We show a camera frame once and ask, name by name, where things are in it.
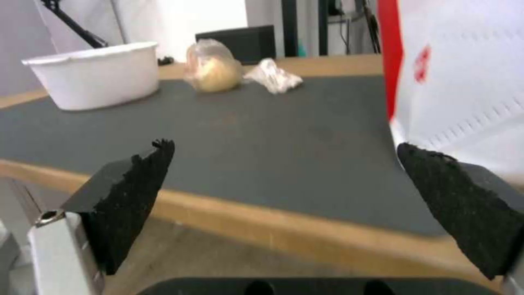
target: black box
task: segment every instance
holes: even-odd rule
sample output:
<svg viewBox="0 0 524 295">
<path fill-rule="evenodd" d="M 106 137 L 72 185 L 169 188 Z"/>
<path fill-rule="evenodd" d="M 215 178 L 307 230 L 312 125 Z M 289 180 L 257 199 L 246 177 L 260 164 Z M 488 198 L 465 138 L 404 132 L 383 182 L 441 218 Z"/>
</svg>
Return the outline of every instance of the black box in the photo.
<svg viewBox="0 0 524 295">
<path fill-rule="evenodd" d="M 223 43 L 243 65 L 255 65 L 264 58 L 276 57 L 273 25 L 200 33 L 195 39 L 215 39 Z"/>
</svg>

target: crumpled plastic bag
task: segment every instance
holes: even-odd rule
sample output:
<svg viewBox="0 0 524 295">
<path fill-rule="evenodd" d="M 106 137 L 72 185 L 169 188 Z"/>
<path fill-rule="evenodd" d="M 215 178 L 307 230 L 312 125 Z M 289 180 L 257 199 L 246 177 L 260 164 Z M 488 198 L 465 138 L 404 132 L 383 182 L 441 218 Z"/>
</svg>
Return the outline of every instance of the crumpled plastic bag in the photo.
<svg viewBox="0 0 524 295">
<path fill-rule="evenodd" d="M 258 66 L 244 75 L 244 79 L 264 85 L 273 94 L 285 93 L 303 82 L 299 76 L 277 67 L 277 64 L 271 58 L 261 60 Z"/>
<path fill-rule="evenodd" d="M 242 65 L 216 40 L 199 40 L 188 48 L 186 56 L 184 80 L 197 91 L 230 90 L 242 81 Z"/>
</svg>

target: white bowl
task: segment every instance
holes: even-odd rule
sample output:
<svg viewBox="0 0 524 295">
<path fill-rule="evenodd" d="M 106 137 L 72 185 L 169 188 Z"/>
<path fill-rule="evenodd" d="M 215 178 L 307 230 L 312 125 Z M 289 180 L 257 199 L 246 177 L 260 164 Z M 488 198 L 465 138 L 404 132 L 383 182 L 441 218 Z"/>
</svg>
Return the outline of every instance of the white bowl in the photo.
<svg viewBox="0 0 524 295">
<path fill-rule="evenodd" d="M 62 110 L 88 110 L 145 97 L 158 89 L 156 42 L 23 60 Z"/>
</svg>

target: wooden table edge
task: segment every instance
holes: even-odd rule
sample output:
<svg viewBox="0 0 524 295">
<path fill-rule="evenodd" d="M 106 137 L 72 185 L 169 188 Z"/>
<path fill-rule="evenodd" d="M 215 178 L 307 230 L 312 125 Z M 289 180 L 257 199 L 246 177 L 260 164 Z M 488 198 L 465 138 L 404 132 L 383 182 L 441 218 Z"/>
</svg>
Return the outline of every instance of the wooden table edge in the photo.
<svg viewBox="0 0 524 295">
<path fill-rule="evenodd" d="M 277 60 L 279 67 L 302 77 L 369 76 L 382 75 L 380 55 L 334 56 L 314 58 L 285 58 Z M 249 71 L 254 66 L 245 66 Z M 184 76 L 184 64 L 174 64 L 159 68 L 162 80 L 177 80 Z M 45 89 L 20 93 L 0 98 L 0 109 L 44 98 Z"/>
<path fill-rule="evenodd" d="M 381 56 L 287 58 L 279 67 L 302 77 L 382 75 Z M 183 64 L 159 69 L 163 80 L 181 79 Z M 0 109 L 47 96 L 44 90 L 0 99 Z M 0 176 L 74 193 L 88 175 L 0 159 Z M 500 292 L 449 237 L 424 238 L 358 224 L 163 189 L 152 216 L 180 222 L 253 245 L 313 258 L 383 277 L 449 277 Z"/>
</svg>

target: black foam pad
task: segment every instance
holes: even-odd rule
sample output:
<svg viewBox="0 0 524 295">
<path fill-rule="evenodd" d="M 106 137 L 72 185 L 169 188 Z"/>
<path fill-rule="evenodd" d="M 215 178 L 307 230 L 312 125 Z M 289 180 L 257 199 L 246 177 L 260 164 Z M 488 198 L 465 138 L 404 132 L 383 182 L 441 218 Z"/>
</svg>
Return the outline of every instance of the black foam pad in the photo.
<svg viewBox="0 0 524 295">
<path fill-rule="evenodd" d="M 174 154 L 173 141 L 147 156 L 105 165 L 63 205 L 82 216 L 99 267 L 113 275 L 142 230 Z"/>
<path fill-rule="evenodd" d="M 522 196 L 481 166 L 407 143 L 397 154 L 433 217 L 468 259 L 488 279 L 504 275 L 522 248 L 524 215 L 502 198 Z"/>
</svg>

